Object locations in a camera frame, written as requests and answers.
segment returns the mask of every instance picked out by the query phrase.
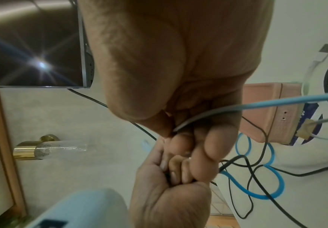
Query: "gold lamp base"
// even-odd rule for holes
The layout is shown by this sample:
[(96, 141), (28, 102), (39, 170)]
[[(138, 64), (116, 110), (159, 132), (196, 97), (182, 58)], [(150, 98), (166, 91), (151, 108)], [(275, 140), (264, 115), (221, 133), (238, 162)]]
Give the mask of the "gold lamp base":
[(39, 141), (25, 141), (14, 148), (13, 156), (17, 160), (36, 160), (35, 149), (42, 142), (59, 141), (59, 138), (53, 134), (47, 134), (40, 138)]

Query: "hand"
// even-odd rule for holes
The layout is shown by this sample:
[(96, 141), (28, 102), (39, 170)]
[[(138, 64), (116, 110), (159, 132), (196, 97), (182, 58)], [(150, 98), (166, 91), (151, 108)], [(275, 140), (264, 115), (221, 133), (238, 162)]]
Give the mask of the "hand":
[[(210, 181), (233, 147), (241, 113), (193, 124), (191, 116), (240, 104), (260, 62), (272, 0), (80, 0), (110, 110), (169, 137), (168, 153), (192, 156)], [(163, 166), (170, 156), (165, 157)]]
[(210, 214), (209, 185), (192, 183), (190, 160), (181, 156), (169, 161), (168, 183), (159, 167), (163, 144), (159, 138), (136, 173), (129, 209), (135, 228), (204, 228)]

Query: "wooden trim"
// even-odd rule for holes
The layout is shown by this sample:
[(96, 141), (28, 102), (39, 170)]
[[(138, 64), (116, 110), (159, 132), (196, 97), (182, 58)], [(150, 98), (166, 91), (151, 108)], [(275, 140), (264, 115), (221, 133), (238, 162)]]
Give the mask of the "wooden trim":
[(9, 140), (8, 131), (6, 128), (6, 121), (2, 110), (0, 99), (0, 158), (5, 170), (7, 181), (10, 187), (14, 205), (6, 212), (13, 216), (25, 217), (27, 215), (26, 204), (17, 175), (17, 169), (14, 158), (12, 156), (11, 144)]
[(207, 226), (232, 226), (237, 227), (239, 226), (238, 221), (235, 219), (234, 216), (209, 216), (208, 222), (206, 223)]

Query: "television screen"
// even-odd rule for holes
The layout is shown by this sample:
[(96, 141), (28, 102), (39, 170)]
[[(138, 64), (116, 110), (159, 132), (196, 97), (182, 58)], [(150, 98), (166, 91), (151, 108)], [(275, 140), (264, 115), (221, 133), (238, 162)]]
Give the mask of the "television screen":
[(0, 87), (90, 87), (93, 74), (76, 0), (0, 0)]

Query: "white desk surface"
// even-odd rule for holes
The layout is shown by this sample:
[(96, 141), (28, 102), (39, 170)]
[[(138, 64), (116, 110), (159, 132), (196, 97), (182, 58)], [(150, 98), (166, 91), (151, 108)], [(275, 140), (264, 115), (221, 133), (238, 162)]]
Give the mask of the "white desk surface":
[[(248, 80), (248, 83), (261, 82), (300, 82), (315, 53), (328, 43), (328, 1), (276, 1), (274, 16), (268, 39), (264, 46), (262, 63)], [(311, 80), (310, 94), (323, 93), (323, 77), (328, 68), (328, 58), (315, 70)], [(328, 118), (328, 103), (320, 103), (319, 111)], [(328, 123), (322, 126), (320, 136), (328, 137)], [(246, 137), (239, 142), (239, 150), (247, 150)], [(328, 141), (314, 139), (300, 146), (272, 144), (275, 149), (275, 162), (272, 166), (293, 172), (305, 173), (328, 166)], [(260, 156), (263, 143), (252, 141), (252, 151), (248, 156), (251, 163)], [(236, 156), (233, 148), (227, 159)], [(267, 148), (262, 163), (270, 158)], [(241, 185), (246, 187), (250, 177), (247, 168), (230, 166), (228, 172)], [(269, 191), (275, 191), (278, 180), (265, 168), (256, 172), (259, 181)], [(285, 181), (284, 193), (277, 202), (294, 218), (309, 228), (328, 227), (328, 171), (309, 177), (292, 177), (282, 174)], [(215, 179), (229, 207), (228, 178), (218, 175)], [(238, 212), (243, 216), (250, 209), (250, 201), (233, 183), (233, 200)], [(252, 180), (251, 191), (263, 194)], [(288, 228), (297, 227), (269, 200), (253, 199), (254, 211), (246, 220), (236, 219), (241, 228)]]

